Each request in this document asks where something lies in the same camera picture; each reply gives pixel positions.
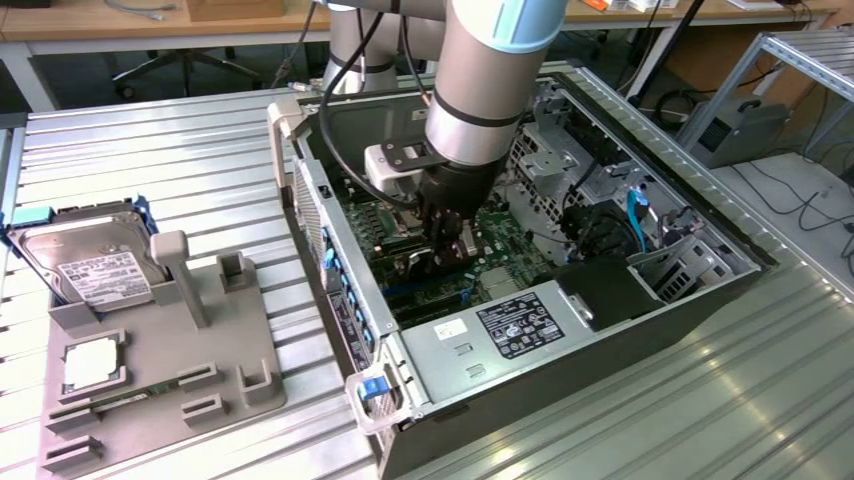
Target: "white sticker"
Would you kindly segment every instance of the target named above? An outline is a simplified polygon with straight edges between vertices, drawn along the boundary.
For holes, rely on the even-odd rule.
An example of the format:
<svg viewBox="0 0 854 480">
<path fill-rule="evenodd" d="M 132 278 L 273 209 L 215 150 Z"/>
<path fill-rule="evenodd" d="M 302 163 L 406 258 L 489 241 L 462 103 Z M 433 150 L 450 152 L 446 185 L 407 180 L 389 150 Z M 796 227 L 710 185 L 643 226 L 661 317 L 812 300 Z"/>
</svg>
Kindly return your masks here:
<svg viewBox="0 0 854 480">
<path fill-rule="evenodd" d="M 59 265 L 59 270 L 90 305 L 102 305 L 151 292 L 131 252 L 66 263 Z"/>
<path fill-rule="evenodd" d="M 445 322 L 442 325 L 433 327 L 433 329 L 437 331 L 437 337 L 439 337 L 439 340 L 447 340 L 449 338 L 469 331 L 466 328 L 466 322 L 463 322 L 462 318 Z"/>
</svg>

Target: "metal bracket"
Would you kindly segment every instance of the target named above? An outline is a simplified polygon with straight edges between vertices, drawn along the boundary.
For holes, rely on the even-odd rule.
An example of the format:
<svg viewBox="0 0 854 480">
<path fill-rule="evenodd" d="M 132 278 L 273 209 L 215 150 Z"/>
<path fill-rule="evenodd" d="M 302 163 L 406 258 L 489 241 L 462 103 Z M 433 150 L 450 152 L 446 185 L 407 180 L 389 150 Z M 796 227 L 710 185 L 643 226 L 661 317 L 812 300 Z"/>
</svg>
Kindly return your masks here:
<svg viewBox="0 0 854 480">
<path fill-rule="evenodd" d="M 427 155 L 410 157 L 406 149 L 417 145 L 423 145 L 427 149 Z M 425 137 L 403 137 L 386 140 L 383 143 L 383 154 L 386 155 L 389 167 L 395 172 L 411 172 L 413 170 L 435 167 L 449 162 L 441 155 L 433 153 Z"/>
<path fill-rule="evenodd" d="M 306 116 L 297 102 L 295 95 L 277 99 L 267 107 L 267 134 L 273 151 L 273 169 L 279 189 L 287 186 L 285 171 L 285 155 L 282 153 L 282 137 L 293 140 L 299 134 Z"/>
</svg>

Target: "metal workbench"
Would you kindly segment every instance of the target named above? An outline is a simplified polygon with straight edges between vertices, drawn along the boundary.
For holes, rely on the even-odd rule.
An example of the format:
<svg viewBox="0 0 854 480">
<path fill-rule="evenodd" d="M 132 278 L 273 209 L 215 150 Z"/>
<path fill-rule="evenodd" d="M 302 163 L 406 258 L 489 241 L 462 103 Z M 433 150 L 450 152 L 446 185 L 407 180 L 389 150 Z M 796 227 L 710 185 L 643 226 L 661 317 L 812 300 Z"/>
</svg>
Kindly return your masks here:
<svg viewBox="0 0 854 480">
<path fill-rule="evenodd" d="M 852 308 L 762 219 L 729 200 L 724 184 L 697 174 L 701 167 L 676 143 L 658 139 L 593 76 L 570 76 L 781 267 L 677 346 L 410 477 L 850 477 Z M 143 193 L 162 230 L 188 234 L 191 267 L 232 249 L 261 266 L 286 407 L 111 467 L 99 478 L 377 475 L 277 205 L 265 123 L 273 98 L 254 92 L 38 114 L 27 130 L 15 131 L 19 204 L 63 207 Z M 47 297 L 22 262 L 6 257 L 2 270 L 0 476 L 32 478 Z"/>
</svg>

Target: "office chair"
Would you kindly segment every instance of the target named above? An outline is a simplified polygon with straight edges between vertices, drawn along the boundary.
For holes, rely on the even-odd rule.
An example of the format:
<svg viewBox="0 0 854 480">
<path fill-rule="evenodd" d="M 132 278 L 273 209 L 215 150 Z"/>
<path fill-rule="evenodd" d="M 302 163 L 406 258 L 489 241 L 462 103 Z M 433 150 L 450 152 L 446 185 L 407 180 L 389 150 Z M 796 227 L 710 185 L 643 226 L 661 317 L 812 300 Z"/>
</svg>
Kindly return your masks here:
<svg viewBox="0 0 854 480">
<path fill-rule="evenodd" d="M 148 55 L 148 61 L 146 63 L 138 65 L 131 70 L 112 76 L 112 84 L 116 90 L 116 94 L 122 98 L 128 100 L 134 98 L 134 96 L 136 95 L 136 91 L 134 87 L 131 87 L 126 82 L 142 77 L 158 68 L 166 65 L 171 65 L 176 62 L 180 62 L 183 67 L 186 97 L 191 96 L 190 74 L 194 71 L 194 62 L 204 63 L 219 68 L 220 70 L 226 70 L 227 72 L 235 73 L 249 78 L 253 81 L 253 90 L 258 90 L 262 88 L 262 76 L 258 74 L 258 72 L 250 70 L 246 67 L 242 67 L 240 65 L 230 61 L 236 57 L 234 47 L 226 47 L 226 60 L 220 60 L 219 58 L 206 54 L 204 52 L 207 50 L 211 49 L 179 48 L 178 50 L 168 51 L 163 55 L 160 55 L 156 50 L 150 50 L 148 52 L 146 52 Z"/>
</svg>

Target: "cardboard box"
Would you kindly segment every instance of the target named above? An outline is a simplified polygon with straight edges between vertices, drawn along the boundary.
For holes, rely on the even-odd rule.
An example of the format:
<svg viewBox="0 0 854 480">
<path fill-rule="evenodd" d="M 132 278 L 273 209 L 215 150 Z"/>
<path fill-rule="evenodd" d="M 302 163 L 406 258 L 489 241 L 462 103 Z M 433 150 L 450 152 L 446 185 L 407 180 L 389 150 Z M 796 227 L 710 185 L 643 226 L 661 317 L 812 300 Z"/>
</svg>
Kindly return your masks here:
<svg viewBox="0 0 854 480">
<path fill-rule="evenodd" d="M 235 20 L 240 18 L 281 17 L 283 0 L 187 0 L 190 20 Z"/>
<path fill-rule="evenodd" d="M 655 9 L 655 0 L 629 0 L 629 5 L 639 12 L 651 12 Z M 662 0 L 658 11 L 661 12 L 665 8 L 677 8 L 677 5 L 680 0 Z"/>
<path fill-rule="evenodd" d="M 629 0 L 583 0 L 583 2 L 601 12 L 626 10 Z"/>
</svg>

